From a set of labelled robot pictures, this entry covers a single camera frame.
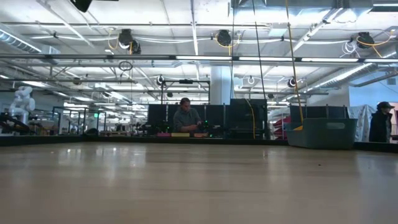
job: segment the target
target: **tarp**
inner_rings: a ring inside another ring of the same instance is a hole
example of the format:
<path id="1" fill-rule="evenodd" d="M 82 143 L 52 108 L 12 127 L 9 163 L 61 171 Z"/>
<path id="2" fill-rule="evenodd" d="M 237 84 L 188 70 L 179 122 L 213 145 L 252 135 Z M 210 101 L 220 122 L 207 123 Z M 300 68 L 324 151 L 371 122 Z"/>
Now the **tarp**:
<path id="1" fill-rule="evenodd" d="M 369 142 L 372 114 L 376 109 L 369 105 L 351 106 L 348 108 L 349 118 L 358 119 L 356 126 L 355 141 Z"/>

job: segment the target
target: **equipment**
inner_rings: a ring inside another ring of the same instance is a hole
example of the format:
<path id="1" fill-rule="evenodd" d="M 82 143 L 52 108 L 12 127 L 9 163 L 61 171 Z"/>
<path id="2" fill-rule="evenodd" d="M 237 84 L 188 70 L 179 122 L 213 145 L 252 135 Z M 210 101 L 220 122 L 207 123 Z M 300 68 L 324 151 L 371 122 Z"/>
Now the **equipment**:
<path id="1" fill-rule="evenodd" d="M 30 97 L 32 90 L 32 87 L 20 86 L 8 111 L 11 117 L 20 116 L 19 121 L 24 124 L 28 122 L 29 112 L 35 110 L 35 100 Z"/>
<path id="2" fill-rule="evenodd" d="M 70 0 L 72 4 L 82 12 L 87 12 L 93 0 Z M 101 0 L 101 1 L 119 1 L 119 0 Z"/>

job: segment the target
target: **person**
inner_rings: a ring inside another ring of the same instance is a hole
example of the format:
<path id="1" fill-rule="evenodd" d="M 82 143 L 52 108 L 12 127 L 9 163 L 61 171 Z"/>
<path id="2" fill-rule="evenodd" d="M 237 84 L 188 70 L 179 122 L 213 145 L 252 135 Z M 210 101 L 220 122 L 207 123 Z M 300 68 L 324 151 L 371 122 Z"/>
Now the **person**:
<path id="1" fill-rule="evenodd" d="M 191 101 L 188 98 L 182 98 L 180 107 L 174 114 L 173 132 L 190 133 L 198 129 L 201 124 L 198 111 L 191 108 Z"/>
<path id="2" fill-rule="evenodd" d="M 390 143 L 391 137 L 391 118 L 390 110 L 395 108 L 388 102 L 381 102 L 377 105 L 376 113 L 372 114 L 371 130 L 369 134 L 370 142 Z"/>

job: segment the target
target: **gray bin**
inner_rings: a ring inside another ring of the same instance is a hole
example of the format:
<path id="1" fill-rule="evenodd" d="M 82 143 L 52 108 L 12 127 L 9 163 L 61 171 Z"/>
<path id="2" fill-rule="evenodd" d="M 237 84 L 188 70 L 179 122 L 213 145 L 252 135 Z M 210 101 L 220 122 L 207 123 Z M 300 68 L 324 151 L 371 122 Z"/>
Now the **gray bin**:
<path id="1" fill-rule="evenodd" d="M 301 131 L 287 131 L 289 145 L 310 149 L 351 149 L 357 119 L 304 119 Z"/>

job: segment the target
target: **white humanoid robot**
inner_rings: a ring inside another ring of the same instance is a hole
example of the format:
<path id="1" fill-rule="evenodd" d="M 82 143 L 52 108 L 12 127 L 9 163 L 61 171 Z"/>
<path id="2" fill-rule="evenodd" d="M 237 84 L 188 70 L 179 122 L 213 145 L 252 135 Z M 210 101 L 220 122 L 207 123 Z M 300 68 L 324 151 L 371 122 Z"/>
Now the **white humanoid robot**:
<path id="1" fill-rule="evenodd" d="M 30 97 L 32 87 L 20 86 L 15 92 L 15 98 L 8 112 L 10 116 L 20 115 L 20 121 L 27 124 L 29 112 L 35 110 L 35 100 Z"/>

